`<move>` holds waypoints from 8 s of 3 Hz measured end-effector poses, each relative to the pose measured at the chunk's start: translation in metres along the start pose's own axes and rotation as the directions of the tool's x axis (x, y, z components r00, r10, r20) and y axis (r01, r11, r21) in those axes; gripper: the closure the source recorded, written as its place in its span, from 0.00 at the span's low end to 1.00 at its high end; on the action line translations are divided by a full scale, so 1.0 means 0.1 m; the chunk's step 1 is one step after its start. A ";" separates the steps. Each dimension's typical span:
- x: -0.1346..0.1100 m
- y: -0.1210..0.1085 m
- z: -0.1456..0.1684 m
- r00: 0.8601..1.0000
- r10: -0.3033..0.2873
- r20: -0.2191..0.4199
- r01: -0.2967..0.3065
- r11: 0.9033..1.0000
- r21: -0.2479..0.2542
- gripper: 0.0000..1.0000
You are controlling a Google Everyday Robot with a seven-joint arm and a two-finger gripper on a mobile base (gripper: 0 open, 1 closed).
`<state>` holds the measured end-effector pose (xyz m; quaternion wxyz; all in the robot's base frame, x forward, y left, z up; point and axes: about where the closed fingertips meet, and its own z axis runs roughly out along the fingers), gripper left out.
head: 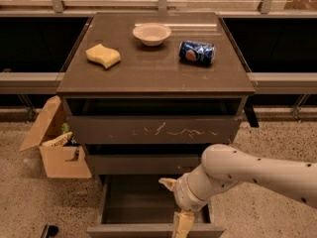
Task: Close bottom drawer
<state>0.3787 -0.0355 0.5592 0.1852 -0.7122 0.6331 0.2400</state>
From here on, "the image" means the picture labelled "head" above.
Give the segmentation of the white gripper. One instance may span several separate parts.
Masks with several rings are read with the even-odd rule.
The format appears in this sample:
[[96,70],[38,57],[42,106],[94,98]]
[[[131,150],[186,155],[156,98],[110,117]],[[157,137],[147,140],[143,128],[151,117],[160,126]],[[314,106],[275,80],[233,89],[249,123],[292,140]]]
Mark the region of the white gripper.
[[173,191],[176,204],[183,210],[174,213],[172,238],[187,238],[195,220],[193,212],[200,211],[207,204],[206,200],[199,199],[191,191],[187,181],[188,176],[189,173],[185,173],[177,180],[174,178],[160,178],[158,180],[169,191]]

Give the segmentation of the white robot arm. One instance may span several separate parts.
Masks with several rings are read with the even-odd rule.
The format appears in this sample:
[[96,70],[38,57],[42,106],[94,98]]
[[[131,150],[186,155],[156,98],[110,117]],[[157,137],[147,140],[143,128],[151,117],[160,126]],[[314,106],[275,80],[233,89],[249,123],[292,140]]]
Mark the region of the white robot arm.
[[180,178],[160,178],[180,210],[173,216],[172,238],[187,238],[195,213],[216,194],[240,182],[255,183],[276,193],[317,207],[317,165],[254,157],[231,146],[207,147],[201,164]]

